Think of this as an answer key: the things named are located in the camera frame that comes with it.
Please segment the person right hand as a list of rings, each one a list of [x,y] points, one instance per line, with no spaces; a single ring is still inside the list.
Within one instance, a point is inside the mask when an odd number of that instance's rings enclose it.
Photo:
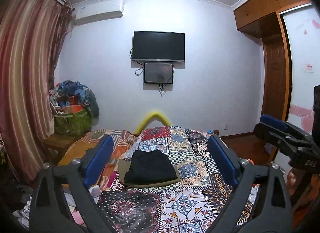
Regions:
[[[286,178],[286,185],[289,195],[293,195],[295,193],[297,184],[297,169],[292,168]]]

